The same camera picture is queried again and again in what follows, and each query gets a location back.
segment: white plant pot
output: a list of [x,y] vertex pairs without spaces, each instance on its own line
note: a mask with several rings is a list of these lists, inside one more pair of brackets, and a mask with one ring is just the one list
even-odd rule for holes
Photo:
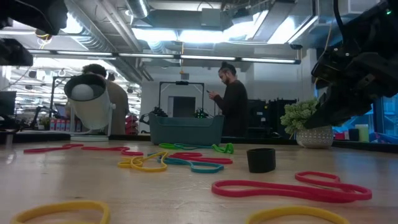
[[333,144],[331,126],[296,131],[296,141],[302,147],[309,149],[328,149]]

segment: wooden table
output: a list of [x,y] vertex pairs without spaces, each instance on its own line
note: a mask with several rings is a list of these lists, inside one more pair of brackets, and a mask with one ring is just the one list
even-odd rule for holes
[[[23,210],[66,200],[100,200],[111,209],[111,224],[216,224],[244,223],[252,213],[286,205],[307,205],[335,212],[351,223],[397,223],[398,156],[350,149],[302,149],[298,146],[235,145],[234,164],[219,174],[196,174],[188,167],[169,166],[166,172],[144,173],[120,169],[118,152],[71,149],[45,154],[23,154],[22,149],[60,146],[68,142],[15,144],[0,148],[0,223]],[[111,141],[90,146],[129,146],[132,151],[157,152],[150,142]],[[246,150],[274,147],[277,168],[267,174],[250,174]],[[201,150],[206,156],[228,155]],[[228,198],[212,194],[214,181],[245,179],[302,185],[294,179],[299,171],[336,174],[343,182],[373,191],[373,199],[346,204],[313,202],[280,196]],[[78,218],[95,222],[96,212],[52,215],[29,223],[46,223],[54,218]],[[266,223],[328,223],[312,217],[292,216]]]

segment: monitor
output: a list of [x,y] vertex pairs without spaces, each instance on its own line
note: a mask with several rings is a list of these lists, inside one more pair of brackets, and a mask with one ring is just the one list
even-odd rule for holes
[[60,103],[54,103],[54,105],[55,105],[55,109],[57,109],[57,111],[58,111],[58,115],[63,118],[66,118],[67,112],[65,110],[65,105],[60,104]]
[[14,115],[16,91],[0,91],[0,114]]

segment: teal storage bin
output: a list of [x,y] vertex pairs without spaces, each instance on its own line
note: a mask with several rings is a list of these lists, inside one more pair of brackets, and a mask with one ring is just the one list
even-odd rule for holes
[[150,140],[160,143],[182,143],[200,146],[219,145],[224,116],[214,118],[163,118],[149,114]]

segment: red rubber band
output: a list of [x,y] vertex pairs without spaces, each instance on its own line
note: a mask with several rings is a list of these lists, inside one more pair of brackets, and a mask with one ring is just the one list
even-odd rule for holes
[[82,150],[91,150],[91,151],[121,151],[121,154],[124,156],[143,156],[142,152],[129,152],[129,147],[91,147],[84,146],[83,144],[66,144],[62,147],[49,147],[49,148],[41,148],[41,149],[25,149],[24,153],[33,154],[33,153],[43,153],[43,152],[51,152],[57,150],[66,150],[71,149],[73,147],[81,147]]
[[129,152],[129,147],[82,147],[82,150],[93,150],[93,151],[120,151],[124,156],[143,156],[142,152]]
[[213,158],[213,157],[202,157],[199,152],[176,152],[169,156],[170,158],[183,159],[186,161],[197,161],[197,162],[210,162],[214,164],[232,164],[232,160],[228,158]]
[[51,152],[57,150],[66,150],[71,149],[73,147],[82,147],[83,144],[65,144],[62,147],[48,147],[48,148],[40,148],[40,149],[25,149],[24,153],[32,154],[32,153],[43,153],[43,152]]
[[[315,175],[318,177],[326,177],[332,180],[332,182],[313,180],[305,177],[306,175]],[[211,191],[214,194],[226,196],[226,197],[248,197],[256,195],[279,195],[287,197],[303,198],[308,200],[314,200],[317,202],[330,202],[330,203],[348,203],[356,200],[369,200],[372,198],[372,192],[364,187],[344,184],[340,182],[340,178],[336,175],[325,174],[321,172],[299,172],[295,175],[298,181],[316,184],[324,187],[334,187],[340,189],[329,190],[319,189],[315,187],[305,187],[298,185],[287,185],[287,184],[273,184],[267,182],[257,182],[250,180],[221,180],[213,183]],[[245,186],[245,187],[257,187],[258,189],[250,190],[228,190],[221,187],[224,186]]]

